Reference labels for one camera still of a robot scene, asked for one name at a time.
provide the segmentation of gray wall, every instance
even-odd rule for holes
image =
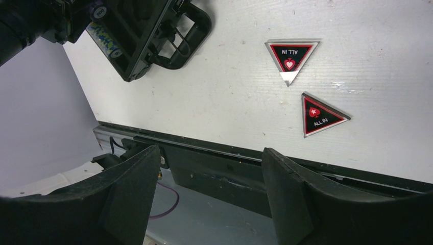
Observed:
[[[38,39],[0,67],[0,189],[91,160],[97,125],[63,47]]]

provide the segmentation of black cylinder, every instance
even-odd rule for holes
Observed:
[[[0,66],[46,32],[51,16],[39,0],[0,0]]]

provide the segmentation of black case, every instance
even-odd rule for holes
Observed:
[[[107,30],[123,55],[110,59],[126,81],[139,79],[152,64],[180,69],[191,58],[211,30],[209,16],[189,0],[107,0],[107,14],[98,22]],[[170,58],[159,55],[166,41],[174,42],[182,15],[193,27]]]

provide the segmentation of wire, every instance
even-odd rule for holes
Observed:
[[[117,146],[117,147],[119,147],[119,148],[122,148],[123,150],[127,150],[125,147],[123,147],[123,146],[121,146],[120,144],[118,144],[115,140],[114,140],[114,138],[113,138],[113,136],[110,136],[110,147],[111,147],[111,154],[113,154],[114,155],[114,146]]]
[[[163,185],[163,184],[161,184],[161,183],[159,183],[159,182],[156,182],[156,183],[157,183],[158,185],[164,187],[165,189],[167,189],[167,190],[171,190],[172,192],[174,192],[174,193],[176,194],[176,202],[175,202],[174,205],[173,205],[169,210],[167,210],[166,212],[161,213],[161,214],[158,214],[158,215],[150,216],[150,217],[149,217],[149,220],[150,220],[150,221],[153,220],[153,219],[162,218],[162,217],[168,215],[168,214],[171,213],[173,210],[175,210],[175,208],[176,208],[177,205],[179,204],[179,193],[177,193],[177,191],[175,191],[174,189],[172,189],[172,188],[170,188],[170,187],[168,187],[168,186],[165,186],[165,185]]]

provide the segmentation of all in triangle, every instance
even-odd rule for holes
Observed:
[[[287,86],[291,85],[318,44],[319,40],[312,39],[269,40],[265,43]]]
[[[302,94],[304,138],[349,121],[350,117],[307,93]]]

